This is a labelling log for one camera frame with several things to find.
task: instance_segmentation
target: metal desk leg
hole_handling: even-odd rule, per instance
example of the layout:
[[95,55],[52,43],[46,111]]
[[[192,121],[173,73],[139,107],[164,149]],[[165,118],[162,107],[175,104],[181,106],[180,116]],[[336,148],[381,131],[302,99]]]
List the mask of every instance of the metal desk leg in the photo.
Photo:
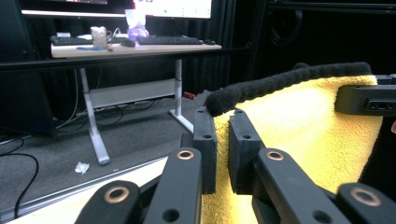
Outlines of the metal desk leg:
[[90,136],[95,149],[96,157],[101,165],[107,165],[110,163],[110,158],[108,157],[105,144],[103,143],[102,136],[100,135],[98,128],[96,126],[95,114],[93,112],[93,105],[90,95],[90,88],[88,87],[87,75],[85,73],[85,68],[80,68],[79,72],[81,74],[82,87],[84,90],[85,104],[87,106],[88,118],[90,120]]
[[193,125],[181,115],[181,59],[176,60],[176,78],[175,78],[175,109],[169,111],[169,113],[175,117],[184,127],[193,133]]

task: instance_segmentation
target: small white paper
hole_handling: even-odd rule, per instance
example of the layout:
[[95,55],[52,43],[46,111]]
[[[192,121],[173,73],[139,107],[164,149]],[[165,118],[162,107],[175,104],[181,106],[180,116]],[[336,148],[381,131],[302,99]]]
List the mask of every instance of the small white paper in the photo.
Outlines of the small white paper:
[[82,163],[82,162],[78,162],[77,166],[76,166],[76,173],[81,173],[82,175],[84,175],[88,168],[90,168],[90,165],[87,163]]

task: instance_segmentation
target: mouse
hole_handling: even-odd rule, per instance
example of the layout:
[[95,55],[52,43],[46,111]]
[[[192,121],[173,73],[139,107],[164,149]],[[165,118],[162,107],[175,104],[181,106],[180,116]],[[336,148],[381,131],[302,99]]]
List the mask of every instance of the mouse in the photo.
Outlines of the mouse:
[[133,40],[125,39],[125,40],[121,40],[120,45],[127,48],[133,48],[136,45],[136,43]]
[[204,40],[204,44],[206,44],[206,45],[215,45],[216,42],[214,40],[211,40],[211,39],[206,39],[206,40]]

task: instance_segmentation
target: white desk frame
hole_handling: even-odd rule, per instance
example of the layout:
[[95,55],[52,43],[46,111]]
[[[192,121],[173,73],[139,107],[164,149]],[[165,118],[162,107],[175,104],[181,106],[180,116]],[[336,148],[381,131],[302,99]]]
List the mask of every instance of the white desk frame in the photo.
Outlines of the white desk frame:
[[[221,46],[209,45],[158,45],[158,46],[139,46],[126,48],[115,44],[111,46],[112,51],[107,50],[80,50],[77,46],[51,46],[52,57],[54,58],[84,58],[98,56],[116,56],[131,54],[148,54],[148,53],[179,53],[186,51],[221,49]],[[191,133],[193,132],[192,124],[181,114],[182,98],[182,60],[176,60],[175,78],[148,82],[143,84],[124,85],[119,87],[102,88],[90,90],[85,68],[80,68],[81,81],[84,91],[85,104],[87,106],[88,118],[90,121],[90,137],[93,148],[96,153],[99,164],[106,165],[110,163],[105,144],[96,125],[94,109],[102,106],[119,105],[128,102],[146,100],[150,98],[175,95],[175,109],[169,113],[178,120]]]

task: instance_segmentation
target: metal ring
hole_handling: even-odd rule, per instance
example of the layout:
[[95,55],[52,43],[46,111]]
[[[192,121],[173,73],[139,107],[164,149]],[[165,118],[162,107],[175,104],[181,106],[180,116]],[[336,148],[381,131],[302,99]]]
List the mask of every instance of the metal ring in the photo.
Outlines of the metal ring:
[[194,153],[188,150],[183,150],[177,153],[177,157],[181,160],[186,161],[194,157]]
[[285,156],[283,156],[282,153],[276,152],[276,151],[269,151],[269,152],[267,152],[266,155],[269,159],[274,160],[274,161],[282,161],[283,159],[285,159]]
[[[370,199],[362,198],[359,193],[367,194],[368,196],[370,196]],[[367,189],[354,188],[350,191],[350,194],[354,199],[356,199],[356,201],[369,206],[379,206],[381,204],[381,200]]]
[[[117,196],[111,196],[111,193],[115,192],[119,190],[120,191],[120,195]],[[120,203],[122,201],[124,201],[129,195],[129,190],[123,186],[116,186],[113,187],[111,189],[109,189],[108,191],[106,191],[105,194],[105,201],[108,203]]]

